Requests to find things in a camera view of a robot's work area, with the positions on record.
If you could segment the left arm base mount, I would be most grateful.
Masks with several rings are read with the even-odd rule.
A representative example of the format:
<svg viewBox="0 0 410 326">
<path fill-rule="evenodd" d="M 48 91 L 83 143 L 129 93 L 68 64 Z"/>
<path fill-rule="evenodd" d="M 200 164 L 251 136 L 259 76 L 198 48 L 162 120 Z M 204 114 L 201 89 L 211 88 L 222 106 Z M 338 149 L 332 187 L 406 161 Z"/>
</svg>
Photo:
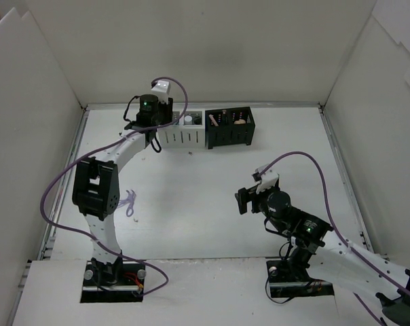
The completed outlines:
<svg viewBox="0 0 410 326">
<path fill-rule="evenodd" d="M 83 274 L 81 304 L 114 304 L 143 301 L 144 264 L 117 261 L 114 266 L 88 261 Z"/>
</svg>

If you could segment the black eyeliner pencil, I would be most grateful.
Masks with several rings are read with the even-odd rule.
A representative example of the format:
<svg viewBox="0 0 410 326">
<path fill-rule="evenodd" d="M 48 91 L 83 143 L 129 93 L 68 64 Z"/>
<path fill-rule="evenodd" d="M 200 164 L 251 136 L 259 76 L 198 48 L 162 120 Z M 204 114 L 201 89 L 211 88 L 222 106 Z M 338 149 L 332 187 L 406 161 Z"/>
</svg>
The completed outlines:
<svg viewBox="0 0 410 326">
<path fill-rule="evenodd" d="M 223 109 L 223 110 L 222 110 L 222 119 L 221 119 L 221 121 L 222 121 L 222 124 L 223 124 L 223 125 L 227 125 L 227 124 L 228 124 L 227 110 L 226 110 L 226 109 Z"/>
</svg>

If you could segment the pink makeup applicator stick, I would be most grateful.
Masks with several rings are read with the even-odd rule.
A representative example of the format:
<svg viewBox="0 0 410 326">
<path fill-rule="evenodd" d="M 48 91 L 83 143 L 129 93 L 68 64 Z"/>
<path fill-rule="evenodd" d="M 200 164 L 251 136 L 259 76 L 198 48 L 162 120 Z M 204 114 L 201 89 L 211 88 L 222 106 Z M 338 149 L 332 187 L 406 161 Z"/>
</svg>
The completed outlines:
<svg viewBox="0 0 410 326">
<path fill-rule="evenodd" d="M 211 125 L 212 127 L 219 127 L 219 123 L 218 123 L 217 119 L 214 117 L 213 114 L 209 114 L 209 115 L 208 115 L 208 118 L 209 118 L 209 120 L 210 120 L 210 125 Z"/>
</svg>

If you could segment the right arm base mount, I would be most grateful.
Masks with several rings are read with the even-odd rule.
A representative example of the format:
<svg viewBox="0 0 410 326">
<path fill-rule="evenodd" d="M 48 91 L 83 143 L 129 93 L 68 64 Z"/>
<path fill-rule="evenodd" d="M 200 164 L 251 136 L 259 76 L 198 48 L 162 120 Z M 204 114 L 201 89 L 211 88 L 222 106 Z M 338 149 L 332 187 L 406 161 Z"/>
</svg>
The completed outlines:
<svg viewBox="0 0 410 326">
<path fill-rule="evenodd" d="M 265 294 L 275 304 L 286 304 L 296 298 L 334 296 L 333 285 L 325 280 L 310 277 L 288 261 L 267 260 Z"/>
</svg>

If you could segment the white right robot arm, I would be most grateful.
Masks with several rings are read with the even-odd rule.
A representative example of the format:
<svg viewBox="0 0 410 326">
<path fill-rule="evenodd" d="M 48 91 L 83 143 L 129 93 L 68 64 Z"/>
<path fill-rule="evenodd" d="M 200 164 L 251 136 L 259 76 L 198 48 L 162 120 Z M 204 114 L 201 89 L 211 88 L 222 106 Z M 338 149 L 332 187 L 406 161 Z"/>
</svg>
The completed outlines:
<svg viewBox="0 0 410 326">
<path fill-rule="evenodd" d="M 332 226 L 291 204 L 290 196 L 275 185 L 239 189 L 239 212 L 247 206 L 262 213 L 274 227 L 272 234 L 286 238 L 292 252 L 267 261 L 269 293 L 283 300 L 328 294 L 341 287 L 378 302 L 382 314 L 397 325 L 410 325 L 410 268 L 376 255 Z"/>
</svg>

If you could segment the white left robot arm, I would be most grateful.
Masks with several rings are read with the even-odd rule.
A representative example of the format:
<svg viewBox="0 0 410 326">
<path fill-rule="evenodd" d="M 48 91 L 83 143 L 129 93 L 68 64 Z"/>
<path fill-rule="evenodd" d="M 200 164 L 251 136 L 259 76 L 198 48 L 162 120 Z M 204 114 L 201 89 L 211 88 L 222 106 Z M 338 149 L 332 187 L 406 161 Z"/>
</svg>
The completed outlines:
<svg viewBox="0 0 410 326">
<path fill-rule="evenodd" d="M 144 94 L 139 97 L 136 119 L 119 134 L 120 143 L 81 160 L 75 169 L 72 201 L 85 217 L 92 241 L 92 266 L 108 285 L 124 275 L 122 250 L 115 234 L 114 213 L 120 201 L 119 172 L 155 138 L 154 130 L 172 121 L 173 98 Z"/>
</svg>

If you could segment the green white tube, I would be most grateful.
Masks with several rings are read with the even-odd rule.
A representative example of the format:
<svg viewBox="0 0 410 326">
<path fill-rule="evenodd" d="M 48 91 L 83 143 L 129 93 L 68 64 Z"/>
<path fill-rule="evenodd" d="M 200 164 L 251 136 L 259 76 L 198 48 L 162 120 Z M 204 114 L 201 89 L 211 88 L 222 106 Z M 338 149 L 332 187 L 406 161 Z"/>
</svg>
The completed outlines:
<svg viewBox="0 0 410 326">
<path fill-rule="evenodd" d="M 184 118 L 184 123 L 185 125 L 192 125 L 193 124 L 193 118 L 190 115 L 186 115 Z"/>
</svg>

